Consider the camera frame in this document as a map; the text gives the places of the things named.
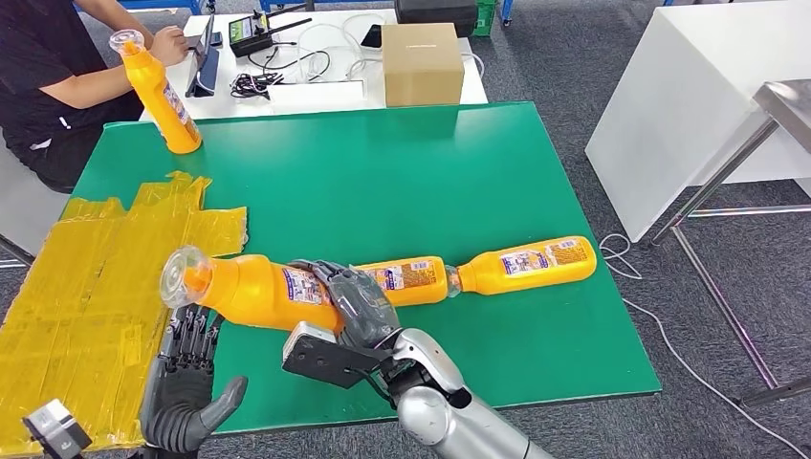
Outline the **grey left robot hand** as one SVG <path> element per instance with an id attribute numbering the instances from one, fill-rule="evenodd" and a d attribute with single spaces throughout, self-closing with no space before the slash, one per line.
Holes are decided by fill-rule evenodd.
<path id="1" fill-rule="evenodd" d="M 212 395 L 214 354 L 224 318 L 191 304 L 172 311 L 150 363 L 139 421 L 138 458 L 196 458 L 200 446 L 242 404 L 249 380 L 232 378 Z"/>

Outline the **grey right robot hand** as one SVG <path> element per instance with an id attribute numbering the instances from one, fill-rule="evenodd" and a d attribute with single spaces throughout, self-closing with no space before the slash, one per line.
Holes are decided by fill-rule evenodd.
<path id="1" fill-rule="evenodd" d="M 395 308 L 366 272 L 326 260 L 297 259 L 289 265 L 312 273 L 326 288 L 343 321 L 339 344 L 375 349 L 402 330 Z"/>

